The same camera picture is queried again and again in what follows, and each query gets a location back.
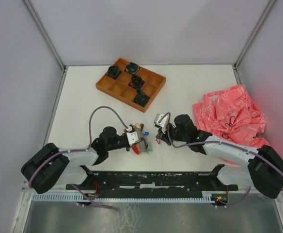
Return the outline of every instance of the vented metal strip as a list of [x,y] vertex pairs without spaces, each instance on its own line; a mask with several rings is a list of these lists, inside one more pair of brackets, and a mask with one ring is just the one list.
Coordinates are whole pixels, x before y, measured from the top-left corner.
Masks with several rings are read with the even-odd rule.
[[[211,198],[210,193],[203,193],[202,198],[96,198],[96,202],[145,202],[145,203],[214,203]],[[83,201],[83,196],[80,193],[59,193],[59,192],[50,192],[45,194],[34,194],[33,201],[65,201],[65,202],[75,202]]]

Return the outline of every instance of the wooden box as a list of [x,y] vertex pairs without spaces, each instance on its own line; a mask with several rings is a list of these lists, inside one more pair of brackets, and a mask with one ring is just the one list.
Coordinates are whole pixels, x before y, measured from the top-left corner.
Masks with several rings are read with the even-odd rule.
[[107,95],[110,95],[123,103],[130,105],[133,108],[136,108],[143,113],[149,108],[152,101],[155,99],[161,88],[166,82],[166,78],[154,73],[150,70],[147,70],[139,66],[139,70],[136,73],[137,76],[141,77],[144,81],[144,84],[141,87],[141,90],[150,97],[149,101],[144,107],[138,105],[134,102],[135,97],[137,96],[136,89],[129,86],[131,82],[132,75],[126,72],[126,65],[129,62],[119,58],[113,65],[118,66],[121,70],[121,74],[113,79],[108,77],[106,74],[96,83],[96,88]]

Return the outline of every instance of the gray floor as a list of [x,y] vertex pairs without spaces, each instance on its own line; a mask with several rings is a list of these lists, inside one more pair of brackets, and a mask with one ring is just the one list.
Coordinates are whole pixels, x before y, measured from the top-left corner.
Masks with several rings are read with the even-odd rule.
[[[230,195],[231,203],[241,195]],[[120,210],[33,201],[25,233],[283,233],[275,202],[251,194],[239,206],[108,203]]]

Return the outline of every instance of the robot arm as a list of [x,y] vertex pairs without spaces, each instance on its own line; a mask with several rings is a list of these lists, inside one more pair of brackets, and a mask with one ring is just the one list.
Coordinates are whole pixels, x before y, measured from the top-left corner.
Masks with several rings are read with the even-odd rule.
[[172,145],[173,141],[186,142],[191,144],[188,147],[195,152],[217,156],[240,165],[241,167],[219,166],[217,178],[224,185],[254,186],[269,198],[278,196],[283,188],[283,176],[254,155],[261,155],[283,173],[283,160],[272,147],[264,145],[258,149],[228,142],[209,132],[197,130],[188,115],[179,115],[174,122],[175,126],[169,123],[168,116],[158,114],[154,122],[159,128],[156,138],[168,145]]
[[44,165],[35,175],[31,186],[38,194],[47,192],[53,186],[62,184],[81,184],[88,177],[90,170],[87,166],[98,165],[105,161],[108,151],[125,148],[129,151],[144,152],[148,148],[146,139],[141,129],[130,125],[126,132],[117,135],[114,127],[105,127],[103,132],[96,138],[91,147],[86,150],[65,150],[56,147],[53,143],[46,144],[38,151],[21,169],[22,174],[29,181],[43,162],[52,155],[63,151],[62,154]]

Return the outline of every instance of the white wall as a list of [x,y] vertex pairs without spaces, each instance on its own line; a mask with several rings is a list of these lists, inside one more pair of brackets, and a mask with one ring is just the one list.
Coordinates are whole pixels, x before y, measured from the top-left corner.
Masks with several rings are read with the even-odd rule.
[[268,0],[32,0],[66,65],[234,63]]
[[0,0],[0,233],[9,231],[22,165],[46,133],[61,70],[20,0]]
[[245,85],[267,120],[265,136],[283,158],[283,0],[241,65]]

